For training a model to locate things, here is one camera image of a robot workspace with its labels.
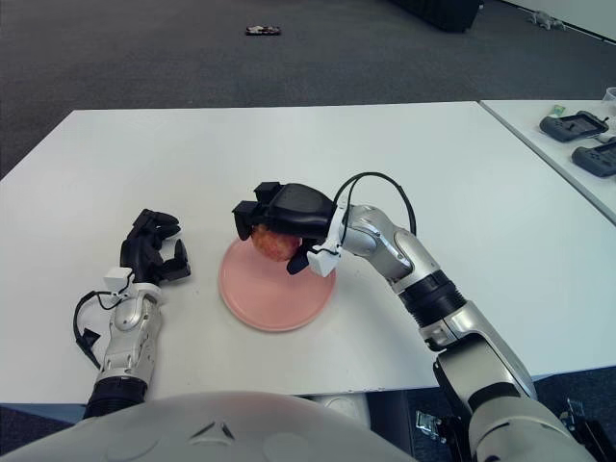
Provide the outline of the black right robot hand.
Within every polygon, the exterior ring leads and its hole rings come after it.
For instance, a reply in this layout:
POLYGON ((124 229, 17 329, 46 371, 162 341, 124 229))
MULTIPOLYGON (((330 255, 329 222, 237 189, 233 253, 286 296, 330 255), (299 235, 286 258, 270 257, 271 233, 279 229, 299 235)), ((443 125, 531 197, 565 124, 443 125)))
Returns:
POLYGON ((242 201, 233 210, 239 238, 247 240, 258 225, 283 236, 300 238, 300 246, 288 259, 287 272, 308 267, 307 252, 323 244, 334 214, 334 203, 322 192, 305 185, 263 182, 255 201, 242 201))

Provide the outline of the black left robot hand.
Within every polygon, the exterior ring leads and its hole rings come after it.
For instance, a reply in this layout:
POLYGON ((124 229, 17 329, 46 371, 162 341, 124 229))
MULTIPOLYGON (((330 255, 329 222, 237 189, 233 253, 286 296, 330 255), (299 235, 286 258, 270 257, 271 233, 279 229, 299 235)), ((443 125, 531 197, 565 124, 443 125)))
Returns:
POLYGON ((130 268, 135 283, 159 286, 191 275, 188 253, 181 239, 175 242, 174 255, 164 260, 160 251, 164 240, 181 231, 179 220, 169 214, 143 209, 120 249, 120 265, 130 268))

